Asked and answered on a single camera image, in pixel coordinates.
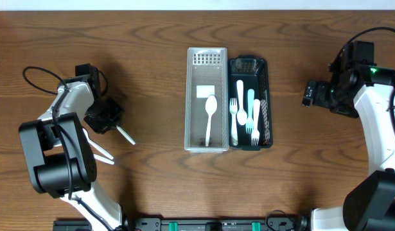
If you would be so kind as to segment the white plastic utensil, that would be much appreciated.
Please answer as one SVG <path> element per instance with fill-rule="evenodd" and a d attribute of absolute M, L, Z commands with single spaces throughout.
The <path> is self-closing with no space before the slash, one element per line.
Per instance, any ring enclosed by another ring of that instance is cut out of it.
<path fill-rule="evenodd" d="M 126 140 L 131 143 L 132 145 L 135 145 L 136 142 L 133 140 L 133 138 L 131 138 L 131 136 L 120 126 L 116 125 L 116 129 L 118 130 L 118 132 L 120 134 L 122 134 L 122 136 L 124 136 L 124 138 L 126 138 Z"/>

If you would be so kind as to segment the white plastic spoon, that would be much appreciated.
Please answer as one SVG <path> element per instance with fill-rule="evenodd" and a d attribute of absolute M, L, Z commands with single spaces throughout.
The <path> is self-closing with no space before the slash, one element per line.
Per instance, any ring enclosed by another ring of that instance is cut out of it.
<path fill-rule="evenodd" d="M 100 162 L 103 162 L 103 163 L 106 163 L 106 164 L 110 164 L 110 165 L 114 165 L 114 161 L 112 161 L 112 160 L 110 160 L 110 159 L 108 159 L 108 158 L 105 158 L 105 157 L 103 157 L 103 156 L 94 154 L 94 158 L 95 158 L 96 160 L 99 160 Z"/>
<path fill-rule="evenodd" d="M 211 95 L 207 98 L 206 105 L 205 105 L 205 110 L 208 115 L 207 119 L 207 128 L 206 128 L 206 139 L 205 139 L 205 146 L 209 146 L 209 140 L 210 140 L 210 133 L 211 133 L 211 118 L 213 114 L 216 112 L 217 109 L 217 100 L 215 95 Z"/>
<path fill-rule="evenodd" d="M 238 94 L 238 112 L 236 114 L 239 125 L 245 125 L 247 122 L 247 113 L 243 107 L 243 81 L 238 80 L 236 82 L 237 94 Z"/>
<path fill-rule="evenodd" d="M 106 151 L 106 150 L 103 149 L 100 145 L 96 144 L 94 141 L 92 141 L 92 140 L 90 139 L 89 133 L 88 133 L 88 131 L 87 131 L 85 128 L 83 128 L 83 132 L 84 132 L 84 134 L 85 134 L 85 136 L 86 136 L 86 138 L 87 138 L 87 140 L 88 140 L 88 142 L 89 142 L 89 144 L 90 144 L 91 146 L 93 146 L 96 150 L 98 150 L 102 155 L 104 155 L 104 156 L 107 157 L 108 159 L 110 159 L 110 160 L 113 160 L 113 159 L 114 159 L 114 157 L 113 157 L 108 151 Z"/>

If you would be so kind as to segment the dark green plastic basket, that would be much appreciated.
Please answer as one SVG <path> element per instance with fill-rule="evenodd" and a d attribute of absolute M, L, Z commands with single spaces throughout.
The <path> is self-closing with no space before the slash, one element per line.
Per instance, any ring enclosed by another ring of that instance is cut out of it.
<path fill-rule="evenodd" d="M 228 59 L 229 145 L 259 151 L 273 145 L 268 64 L 255 55 Z"/>

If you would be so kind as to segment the pale blue plastic fork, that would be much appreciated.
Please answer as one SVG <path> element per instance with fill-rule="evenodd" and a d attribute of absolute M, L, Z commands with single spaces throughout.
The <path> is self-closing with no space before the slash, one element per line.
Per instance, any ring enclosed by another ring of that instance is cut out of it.
<path fill-rule="evenodd" d="M 254 106 L 254 89 L 249 89 L 247 91 L 247 122 L 246 122 L 246 133 L 251 134 L 254 129 L 254 120 L 253 120 L 253 106 Z"/>

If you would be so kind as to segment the white plastic fork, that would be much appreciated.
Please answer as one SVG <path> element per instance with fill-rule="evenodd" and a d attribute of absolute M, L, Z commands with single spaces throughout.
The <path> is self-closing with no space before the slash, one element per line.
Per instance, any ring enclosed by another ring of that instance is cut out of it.
<path fill-rule="evenodd" d="M 231 114 L 231 144 L 233 146 L 237 146 L 238 145 L 238 132 L 237 132 L 237 125 L 236 125 L 236 114 L 238 112 L 238 106 L 237 106 L 237 99 L 236 98 L 230 99 L 229 111 Z"/>
<path fill-rule="evenodd" d="M 255 99 L 254 107 L 253 107 L 254 126 L 253 126 L 253 131 L 251 133 L 252 146 L 257 146 L 259 142 L 259 130 L 258 130 L 259 110 L 260 110 L 260 100 Z"/>

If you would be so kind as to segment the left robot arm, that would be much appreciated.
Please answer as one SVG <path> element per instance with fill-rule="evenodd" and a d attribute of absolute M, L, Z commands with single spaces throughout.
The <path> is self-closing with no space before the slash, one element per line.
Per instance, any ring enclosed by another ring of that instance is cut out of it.
<path fill-rule="evenodd" d="M 77 65 L 75 77 L 60 80 L 48 110 L 20 125 L 19 136 L 30 181 L 38 193 L 71 204 L 93 230 L 133 230 L 121 205 L 97 181 L 96 160 L 83 132 L 83 122 L 104 134 L 121 121 L 124 110 L 105 97 L 102 76 L 91 64 Z"/>

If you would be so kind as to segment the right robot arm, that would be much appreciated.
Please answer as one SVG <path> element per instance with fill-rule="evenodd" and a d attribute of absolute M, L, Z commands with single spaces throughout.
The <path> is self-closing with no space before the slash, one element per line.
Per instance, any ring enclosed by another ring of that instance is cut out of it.
<path fill-rule="evenodd" d="M 369 172 L 342 205 L 313 209 L 303 230 L 395 230 L 395 70 L 378 67 L 372 42 L 348 42 L 330 81 L 309 81 L 302 104 L 361 121 Z"/>

